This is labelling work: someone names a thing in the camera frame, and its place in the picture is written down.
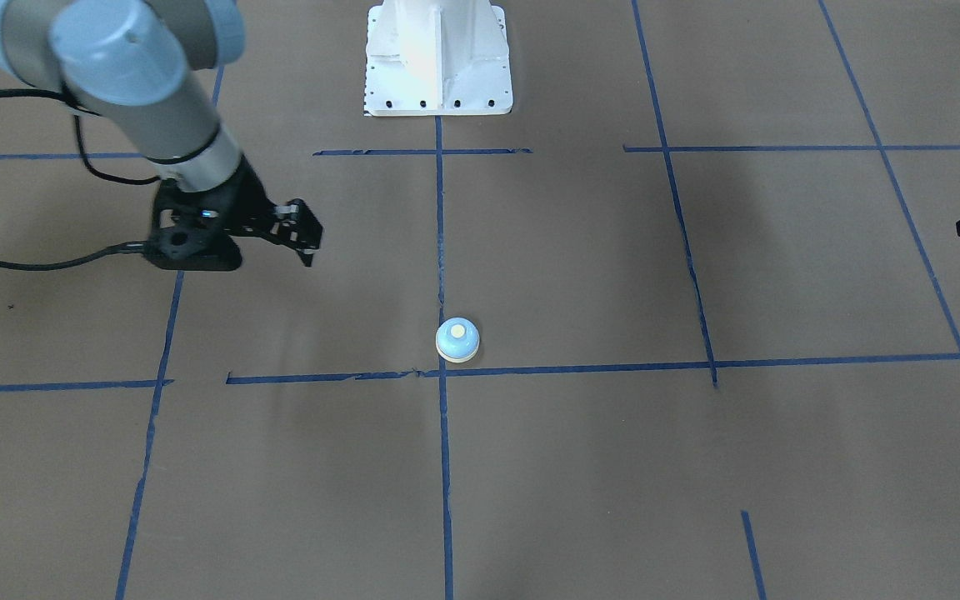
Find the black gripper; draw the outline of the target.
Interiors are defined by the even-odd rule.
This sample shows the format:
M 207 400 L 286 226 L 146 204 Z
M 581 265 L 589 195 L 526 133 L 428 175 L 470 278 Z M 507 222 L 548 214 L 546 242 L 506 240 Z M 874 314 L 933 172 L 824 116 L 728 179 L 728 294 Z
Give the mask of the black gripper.
M 293 250 L 310 268 L 323 243 L 323 225 L 313 210 L 294 198 L 269 200 L 247 158 L 225 182 L 187 192 L 177 179 L 163 179 L 153 204 L 153 247 L 159 251 L 201 251 L 233 236 L 258 237 Z

